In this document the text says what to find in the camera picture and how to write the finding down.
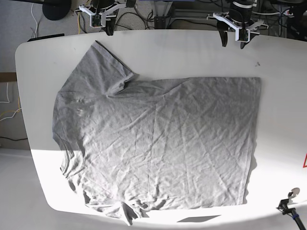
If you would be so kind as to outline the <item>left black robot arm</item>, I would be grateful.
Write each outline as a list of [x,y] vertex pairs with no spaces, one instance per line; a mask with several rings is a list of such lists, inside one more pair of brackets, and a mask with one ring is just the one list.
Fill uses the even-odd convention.
[[215,12],[207,16],[208,20],[216,20],[223,47],[227,46],[230,29],[234,30],[235,41],[240,42],[240,48],[243,49],[254,37],[260,35],[261,29],[269,28],[263,20],[255,21],[251,18],[253,4],[252,0],[232,0],[228,12]]

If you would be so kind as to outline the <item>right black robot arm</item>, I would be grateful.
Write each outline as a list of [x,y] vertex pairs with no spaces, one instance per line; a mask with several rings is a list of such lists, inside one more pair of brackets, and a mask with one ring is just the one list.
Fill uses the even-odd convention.
[[90,27],[102,29],[108,36],[112,36],[118,12],[124,8],[126,4],[117,0],[91,0],[89,6],[80,5],[76,12],[84,12],[89,16]]

